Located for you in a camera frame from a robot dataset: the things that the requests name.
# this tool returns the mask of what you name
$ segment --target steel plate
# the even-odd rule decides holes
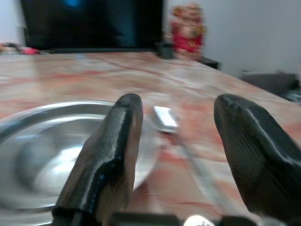
[[[31,109],[0,121],[0,224],[39,226],[52,207],[86,139],[114,103],[80,101]],[[136,164],[137,188],[155,165],[156,130],[144,117]]]

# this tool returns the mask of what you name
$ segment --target dark object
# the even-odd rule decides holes
[[[284,73],[245,75],[241,80],[278,96],[295,89],[299,84],[295,74]]]
[[[256,226],[253,221],[243,217],[223,217],[220,226]]]
[[[86,141],[59,196],[53,226],[96,226],[124,209],[133,191],[143,110],[138,95],[121,97]]]
[[[156,43],[157,56],[162,59],[174,59],[174,44],[170,42],[157,42]]]
[[[301,150],[254,102],[219,96],[214,120],[247,208],[301,225]]]
[[[18,53],[22,52],[20,46],[15,44],[15,43],[6,43],[5,46],[10,47],[10,48],[14,48]]]
[[[290,91],[282,94],[281,97],[301,106],[301,89],[290,90]]]
[[[20,0],[29,47],[56,52],[152,49],[163,0]]]
[[[213,222],[216,226],[256,226],[256,224],[243,217],[223,217]],[[175,215],[114,213],[110,217],[109,226],[183,226],[184,221]]]
[[[217,62],[215,60],[212,60],[212,59],[209,59],[209,58],[206,58],[206,57],[202,57],[202,59],[199,62],[202,63],[202,64],[205,64],[209,67],[212,67],[216,70],[220,69],[220,63],[219,62]]]
[[[109,226],[182,226],[175,215],[114,213]]]
[[[114,52],[153,52],[152,48],[54,48],[47,52],[58,53],[114,53]]]

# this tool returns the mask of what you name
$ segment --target television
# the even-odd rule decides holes
[[[163,0],[20,0],[26,44],[54,52],[150,50]]]

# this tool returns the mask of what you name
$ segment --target figurine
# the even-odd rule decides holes
[[[196,3],[173,9],[175,19],[171,22],[174,48],[180,58],[200,60],[201,46],[206,32],[201,8]]]

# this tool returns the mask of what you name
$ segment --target red object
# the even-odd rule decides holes
[[[28,55],[34,55],[34,54],[38,54],[39,51],[35,48],[26,48],[23,50],[23,54],[28,54]]]
[[[202,35],[195,39],[187,39],[183,37],[179,32],[174,34],[174,48],[176,51],[184,49],[190,53],[196,53],[199,51],[202,45]]]

